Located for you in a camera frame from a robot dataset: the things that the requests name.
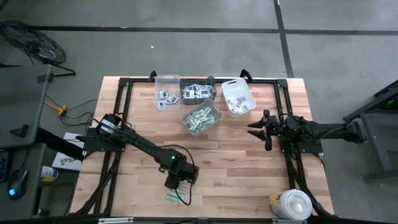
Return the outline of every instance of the clear plastic bin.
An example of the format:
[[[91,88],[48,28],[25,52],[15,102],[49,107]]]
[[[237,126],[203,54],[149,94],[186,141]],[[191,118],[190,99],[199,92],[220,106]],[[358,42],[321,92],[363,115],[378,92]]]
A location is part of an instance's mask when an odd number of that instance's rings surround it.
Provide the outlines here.
[[[221,85],[229,114],[233,118],[249,114],[256,108],[256,102],[248,84],[243,78],[237,78]]]
[[[168,101],[169,96],[176,96],[175,103]],[[154,103],[161,111],[180,110],[180,76],[179,75],[158,75],[155,77],[155,98]]]
[[[204,100],[203,103],[199,104],[198,106],[196,106],[194,109],[186,112],[186,113],[181,113],[180,114],[180,118],[182,123],[184,123],[185,118],[192,114],[195,111],[200,111],[203,110],[205,108],[209,107],[211,109],[210,113],[213,115],[215,122],[207,127],[205,127],[204,129],[202,129],[199,132],[194,132],[193,130],[189,130],[189,128],[187,127],[186,124],[184,124],[184,126],[187,128],[187,130],[189,131],[189,133],[193,136],[193,137],[198,137],[199,135],[203,134],[204,132],[208,131],[209,129],[211,129],[212,127],[216,126],[222,119],[223,117],[223,113],[221,112],[221,110],[218,108],[218,106],[216,105],[216,103],[211,99],[211,98],[206,98]]]

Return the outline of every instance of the gray floor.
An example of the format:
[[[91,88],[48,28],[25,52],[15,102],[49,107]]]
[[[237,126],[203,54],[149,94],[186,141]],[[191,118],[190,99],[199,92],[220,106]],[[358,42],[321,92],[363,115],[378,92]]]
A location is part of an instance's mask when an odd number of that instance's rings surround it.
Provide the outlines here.
[[[286,29],[394,30],[393,0],[280,0]],[[277,28],[272,0],[13,0],[0,20],[29,24],[121,27]],[[105,75],[158,74],[236,76],[243,68],[255,77],[286,77],[278,34],[199,34],[137,32],[47,32],[67,52],[64,64],[76,77],[58,78],[49,95],[61,104],[96,98]],[[313,118],[341,118],[398,79],[397,36],[288,35],[297,78],[304,78]],[[29,65],[29,59],[0,40],[0,62]],[[93,111],[95,103],[75,114]],[[51,108],[41,125],[59,136],[66,127]],[[326,175],[335,213],[341,217],[398,222],[398,180],[365,184],[378,169],[367,143],[323,141]],[[52,215],[65,211],[69,195],[50,189],[44,205]]]

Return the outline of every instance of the wooden table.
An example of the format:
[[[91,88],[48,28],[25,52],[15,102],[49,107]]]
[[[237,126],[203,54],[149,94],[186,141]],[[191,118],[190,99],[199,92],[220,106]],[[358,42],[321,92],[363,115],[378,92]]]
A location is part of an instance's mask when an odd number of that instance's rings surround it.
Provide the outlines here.
[[[96,119],[113,112],[119,78],[104,77],[95,111]],[[311,120],[304,81],[300,78],[288,79],[288,84],[294,114]],[[158,171],[159,165],[153,158],[128,146],[119,166],[112,216],[274,217],[267,206],[267,198],[274,192],[289,189],[285,159],[276,139],[273,139],[273,150],[267,152],[263,142],[246,132],[249,129],[246,125],[259,121],[264,109],[276,114],[275,94],[272,85],[253,84],[249,87],[257,108],[249,115],[232,118],[222,97],[221,85],[217,84],[215,102],[223,112],[223,119],[211,130],[194,138],[181,122],[180,112],[157,110],[153,83],[135,83],[128,122],[140,135],[155,144],[186,147],[200,171],[192,188],[192,204],[175,205],[165,199],[167,173]],[[193,107],[182,105],[183,110]],[[95,152],[83,161],[71,212],[81,208],[97,187],[103,157],[103,152]],[[302,157],[308,187],[324,208],[333,213],[321,162],[311,154],[303,154]],[[182,186],[188,187],[188,183],[182,183]],[[104,194],[101,211],[106,196],[107,193]]]

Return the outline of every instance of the fan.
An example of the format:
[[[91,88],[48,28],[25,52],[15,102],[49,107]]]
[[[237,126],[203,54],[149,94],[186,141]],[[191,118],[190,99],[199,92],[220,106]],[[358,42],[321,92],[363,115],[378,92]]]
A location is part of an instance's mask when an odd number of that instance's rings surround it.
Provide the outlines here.
[[[0,35],[12,46],[29,57],[70,71],[71,73],[55,75],[76,75],[75,71],[60,66],[67,60],[67,54],[54,40],[37,30],[30,30],[29,25],[19,21],[8,20],[0,23]]]

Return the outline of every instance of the white cylindrical container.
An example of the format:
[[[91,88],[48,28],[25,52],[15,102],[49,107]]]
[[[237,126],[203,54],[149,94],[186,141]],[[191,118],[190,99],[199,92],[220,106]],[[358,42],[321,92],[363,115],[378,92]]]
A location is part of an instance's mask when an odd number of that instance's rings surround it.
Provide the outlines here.
[[[270,195],[268,206],[274,215],[290,220],[306,220],[312,213],[310,197],[296,189]]]
[[[43,182],[53,182],[58,177],[58,170],[53,167],[43,166],[40,180]]]

